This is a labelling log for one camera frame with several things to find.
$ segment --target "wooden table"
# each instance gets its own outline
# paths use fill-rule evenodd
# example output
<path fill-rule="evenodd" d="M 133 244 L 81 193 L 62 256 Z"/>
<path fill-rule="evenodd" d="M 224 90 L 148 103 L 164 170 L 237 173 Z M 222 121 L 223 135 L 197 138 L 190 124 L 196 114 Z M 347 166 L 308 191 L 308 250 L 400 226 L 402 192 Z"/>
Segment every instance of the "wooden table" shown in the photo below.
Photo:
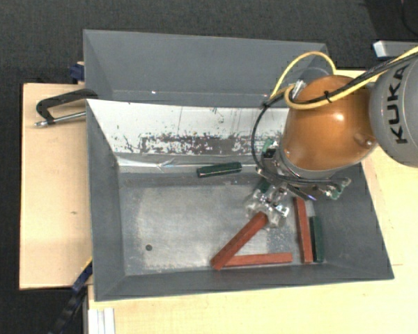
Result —
<path fill-rule="evenodd" d="M 33 126 L 38 100 L 79 88 L 24 85 L 21 289 L 70 286 L 91 256 L 85 122 Z M 90 285 L 88 307 L 114 308 L 118 334 L 418 333 L 418 169 L 380 148 L 362 164 L 394 280 L 111 302 Z"/>

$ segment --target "red wooden block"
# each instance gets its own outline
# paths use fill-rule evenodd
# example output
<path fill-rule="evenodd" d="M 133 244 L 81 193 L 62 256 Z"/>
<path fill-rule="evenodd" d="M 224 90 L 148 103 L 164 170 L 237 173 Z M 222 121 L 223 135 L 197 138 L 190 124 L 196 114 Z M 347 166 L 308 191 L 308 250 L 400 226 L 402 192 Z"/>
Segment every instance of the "red wooden block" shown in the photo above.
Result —
<path fill-rule="evenodd" d="M 313 248 L 311 247 L 311 236 L 309 234 L 309 222 L 305 202 L 301 198 L 294 198 L 295 222 L 299 237 L 300 257 L 303 264 L 313 262 Z"/>
<path fill-rule="evenodd" d="M 259 212 L 246 224 L 229 243 L 210 261 L 210 265 L 221 270 L 222 267 L 268 222 L 265 213 Z"/>
<path fill-rule="evenodd" d="M 264 253 L 260 255 L 234 256 L 224 266 L 236 267 L 259 264 L 285 264 L 292 261 L 292 253 Z"/>

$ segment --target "yellow cable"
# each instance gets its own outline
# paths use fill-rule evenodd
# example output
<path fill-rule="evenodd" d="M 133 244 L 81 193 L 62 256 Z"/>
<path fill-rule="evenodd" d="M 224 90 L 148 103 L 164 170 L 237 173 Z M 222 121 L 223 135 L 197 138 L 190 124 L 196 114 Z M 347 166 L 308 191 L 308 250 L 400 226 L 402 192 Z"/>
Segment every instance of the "yellow cable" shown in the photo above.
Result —
<path fill-rule="evenodd" d="M 404 54 L 401 54 L 399 57 L 395 58 L 392 62 L 390 62 L 390 64 L 399 61 L 402 58 L 408 57 L 412 54 L 416 54 L 418 53 L 418 46 L 416 46 L 415 48 L 412 48 L 411 50 L 407 51 Z M 368 82 L 370 82 L 371 79 L 375 79 L 378 78 L 381 74 L 384 74 L 386 71 L 381 72 L 379 74 L 377 74 L 376 76 L 372 76 L 369 77 L 368 79 L 363 80 L 362 82 L 356 84 L 353 87 L 350 87 L 349 89 L 343 91 L 342 93 L 339 93 L 338 95 L 335 95 L 334 97 L 331 97 L 330 100 L 321 100 L 319 102 L 313 103 L 313 104 L 298 104 L 298 103 L 294 103 L 293 101 L 291 101 L 290 99 L 290 93 L 289 93 L 289 89 L 282 89 L 279 92 L 276 92 L 274 94 L 272 94 L 272 97 L 270 97 L 270 99 L 272 99 L 273 97 L 275 97 L 276 95 L 281 95 L 282 93 L 285 93 L 284 95 L 284 99 L 286 104 L 293 109 L 298 109 L 298 110 L 307 110 L 307 109 L 314 109 L 314 108 L 318 108 L 322 105 L 326 105 L 329 104 L 330 102 L 335 102 L 343 97 L 346 97 L 347 95 L 355 92 L 356 90 L 362 88 L 363 86 L 365 86 Z"/>
<path fill-rule="evenodd" d="M 274 87 L 274 90 L 271 93 L 270 100 L 273 99 L 276 95 L 279 94 L 277 91 L 279 90 L 280 85 L 283 83 L 286 75 L 295 66 L 295 64 L 298 63 L 298 62 L 300 62 L 303 58 L 310 57 L 310 56 L 320 56 L 320 57 L 323 57 L 330 64 L 330 66 L 332 68 L 332 71 L 333 71 L 333 74 L 336 74 L 336 66 L 334 65 L 334 62 L 325 53 L 320 52 L 320 51 L 311 51 L 311 52 L 303 53 L 300 56 L 298 56 L 293 62 L 291 62 L 288 65 L 288 67 L 285 68 L 284 72 L 281 74 L 279 80 L 277 81 L 277 84 Z"/>

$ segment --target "gray floor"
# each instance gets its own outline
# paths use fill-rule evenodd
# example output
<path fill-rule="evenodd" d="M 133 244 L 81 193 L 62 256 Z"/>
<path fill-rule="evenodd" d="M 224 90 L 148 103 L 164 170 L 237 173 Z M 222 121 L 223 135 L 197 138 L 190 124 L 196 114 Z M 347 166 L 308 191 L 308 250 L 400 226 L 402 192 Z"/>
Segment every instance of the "gray floor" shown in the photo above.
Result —
<path fill-rule="evenodd" d="M 370 67 L 374 40 L 418 39 L 418 0 L 400 1 L 0 0 L 0 333 L 46 333 L 68 300 L 17 291 L 20 84 L 71 83 L 82 29 L 325 42 L 339 67 Z"/>

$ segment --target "black cable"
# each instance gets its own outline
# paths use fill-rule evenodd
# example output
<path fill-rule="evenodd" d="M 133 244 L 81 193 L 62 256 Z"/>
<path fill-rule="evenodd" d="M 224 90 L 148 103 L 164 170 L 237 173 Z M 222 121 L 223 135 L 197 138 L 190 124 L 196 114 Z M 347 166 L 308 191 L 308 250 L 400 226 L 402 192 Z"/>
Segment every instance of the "black cable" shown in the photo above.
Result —
<path fill-rule="evenodd" d="M 313 99 L 305 100 L 305 101 L 301 101 L 301 102 L 298 102 L 297 100 L 292 100 L 292 102 L 294 104 L 307 105 L 307 104 L 314 104 L 314 103 L 317 103 L 317 102 L 321 102 L 323 100 L 329 100 L 332 97 L 334 97 L 335 95 L 338 95 L 339 93 L 342 93 L 343 91 L 345 91 L 345 90 L 347 90 L 347 89 L 349 89 L 353 86 L 356 86 L 357 84 L 363 82 L 364 80 L 371 79 L 374 76 L 380 74 L 381 72 L 384 72 L 384 71 L 386 71 L 390 68 L 393 68 L 397 65 L 400 65 L 400 64 L 402 64 L 406 61 L 409 61 L 410 59 L 412 59 L 416 56 L 418 56 L 418 52 L 414 53 L 414 54 L 411 54 L 409 56 L 406 56 L 406 57 L 404 57 L 402 59 L 399 59 L 397 61 L 395 61 L 395 58 L 393 58 L 393 59 L 390 59 L 388 61 L 379 63 L 376 66 L 370 68 L 366 72 L 359 75 L 357 78 L 354 78 L 352 81 L 350 81 L 346 85 L 340 87 L 339 89 L 336 89 L 335 91 L 333 91 L 331 93 L 328 93 L 327 95 L 322 95 L 320 97 L 315 97 Z"/>
<path fill-rule="evenodd" d="M 63 308 L 62 313 L 58 316 L 56 322 L 48 334 L 63 334 L 67 330 L 68 326 L 84 302 L 86 296 L 85 284 L 92 273 L 93 263 L 90 261 L 73 284 L 71 288 L 72 295 L 70 300 Z"/>

